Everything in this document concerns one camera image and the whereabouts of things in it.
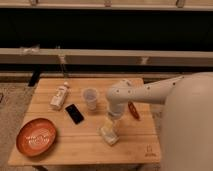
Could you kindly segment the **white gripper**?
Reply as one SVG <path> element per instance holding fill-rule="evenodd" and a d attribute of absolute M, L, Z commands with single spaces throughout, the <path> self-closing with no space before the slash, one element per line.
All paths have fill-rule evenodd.
<path fill-rule="evenodd" d="M 116 132 L 118 130 L 118 122 L 119 122 L 118 118 L 111 116 L 110 114 L 107 114 L 103 128 L 107 133 Z"/>

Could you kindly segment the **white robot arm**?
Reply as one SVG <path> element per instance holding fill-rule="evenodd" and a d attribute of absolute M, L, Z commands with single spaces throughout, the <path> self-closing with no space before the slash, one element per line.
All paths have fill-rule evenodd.
<path fill-rule="evenodd" d="M 124 104 L 162 104 L 161 170 L 213 171 L 213 72 L 183 75 L 134 87 L 128 80 L 107 93 L 108 113 L 123 115 Z"/>

